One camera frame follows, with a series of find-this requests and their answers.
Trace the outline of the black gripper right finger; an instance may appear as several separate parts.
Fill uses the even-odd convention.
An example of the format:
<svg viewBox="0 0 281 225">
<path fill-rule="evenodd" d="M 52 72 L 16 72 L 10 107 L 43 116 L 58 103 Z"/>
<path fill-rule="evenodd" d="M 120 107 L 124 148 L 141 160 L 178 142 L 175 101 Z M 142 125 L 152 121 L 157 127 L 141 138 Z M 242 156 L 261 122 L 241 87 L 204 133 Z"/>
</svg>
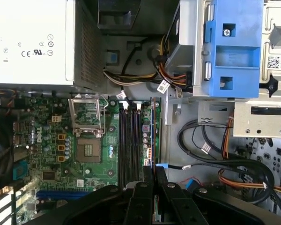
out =
<svg viewBox="0 0 281 225">
<path fill-rule="evenodd" d="M 176 225 L 270 225 L 271 212 L 213 188 L 193 191 L 169 182 L 165 169 L 155 169 L 158 211 L 163 222 Z"/>
</svg>

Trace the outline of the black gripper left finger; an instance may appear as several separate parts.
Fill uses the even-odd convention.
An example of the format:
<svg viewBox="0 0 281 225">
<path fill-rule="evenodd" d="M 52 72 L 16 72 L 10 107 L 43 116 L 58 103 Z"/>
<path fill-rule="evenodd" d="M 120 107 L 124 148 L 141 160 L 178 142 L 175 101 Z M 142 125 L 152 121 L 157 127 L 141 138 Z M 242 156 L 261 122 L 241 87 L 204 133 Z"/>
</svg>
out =
<svg viewBox="0 0 281 225">
<path fill-rule="evenodd" d="M 69 202 L 28 223 L 30 225 L 150 225 L 153 216 L 154 178 L 151 166 L 143 167 L 143 180 L 115 185 Z"/>
</svg>

